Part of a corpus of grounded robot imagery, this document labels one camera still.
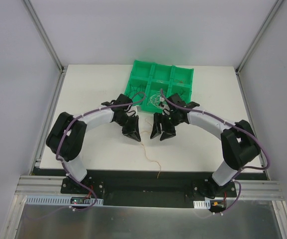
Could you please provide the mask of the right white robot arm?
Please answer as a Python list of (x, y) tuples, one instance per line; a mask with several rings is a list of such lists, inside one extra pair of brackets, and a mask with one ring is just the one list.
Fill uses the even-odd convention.
[(181, 123), (198, 126), (221, 141), (223, 162), (203, 183), (198, 192), (207, 198), (220, 196), (226, 185), (261, 153), (250, 124), (246, 120), (230, 123), (205, 111), (198, 103), (186, 103), (175, 93), (165, 98), (161, 113), (154, 113), (151, 139), (161, 141), (176, 136)]

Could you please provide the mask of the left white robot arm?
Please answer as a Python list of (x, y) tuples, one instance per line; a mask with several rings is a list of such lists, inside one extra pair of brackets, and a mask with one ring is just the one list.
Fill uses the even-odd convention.
[(72, 188), (79, 194), (89, 189), (86, 178), (87, 170), (81, 160), (81, 150), (86, 133), (102, 124), (115, 122), (122, 127), (122, 134), (137, 142), (141, 141), (139, 133), (139, 116), (137, 111), (130, 115), (133, 100), (120, 94), (117, 99), (104, 102), (99, 108), (78, 116), (62, 112), (52, 126), (46, 145), (61, 162), (66, 174), (73, 179)]

